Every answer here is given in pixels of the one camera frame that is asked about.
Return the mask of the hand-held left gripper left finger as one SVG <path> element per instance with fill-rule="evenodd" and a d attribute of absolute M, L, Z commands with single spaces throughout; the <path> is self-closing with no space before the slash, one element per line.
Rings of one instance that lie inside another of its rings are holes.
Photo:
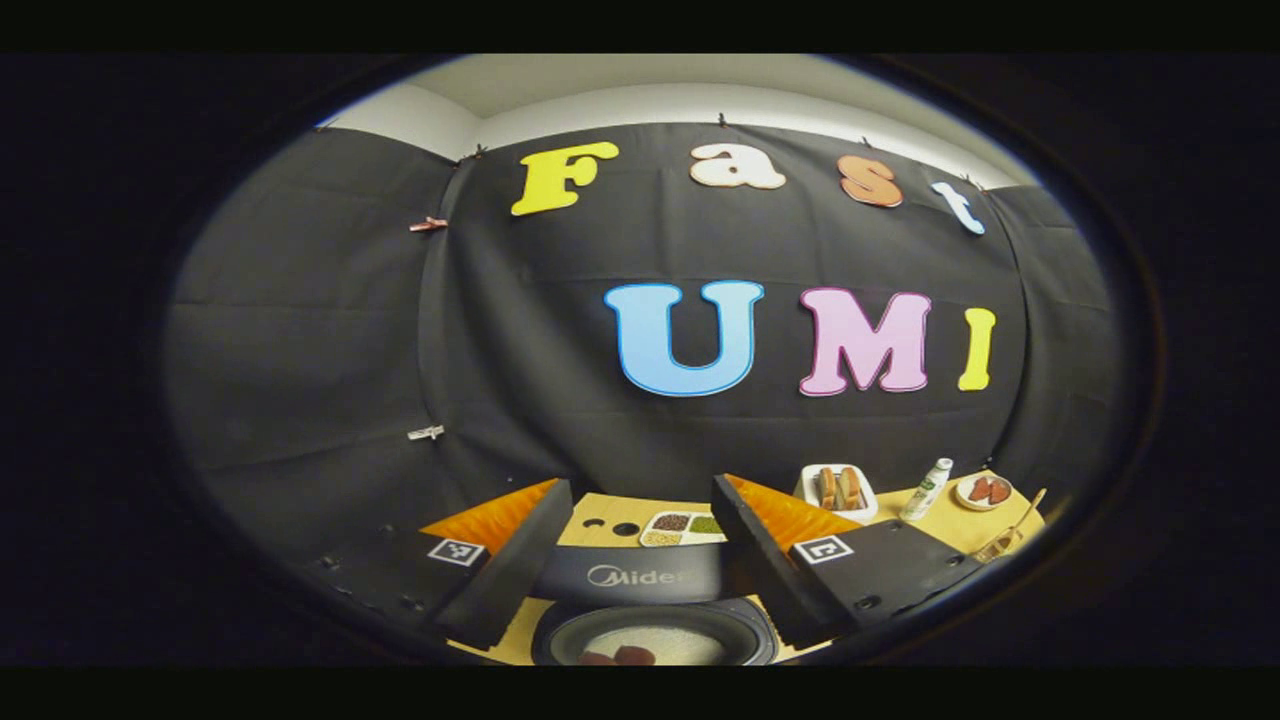
<path fill-rule="evenodd" d="M 568 480 L 415 478 L 300 537 L 300 568 L 343 619 L 393 651 L 499 642 L 573 511 Z"/>

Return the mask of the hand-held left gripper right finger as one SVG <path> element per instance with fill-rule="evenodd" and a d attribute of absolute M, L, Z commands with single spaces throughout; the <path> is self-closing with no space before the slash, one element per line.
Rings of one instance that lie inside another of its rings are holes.
<path fill-rule="evenodd" d="M 721 474 L 712 511 L 781 639 L 801 650 L 888 623 L 982 568 L 900 520 L 859 525 Z"/>

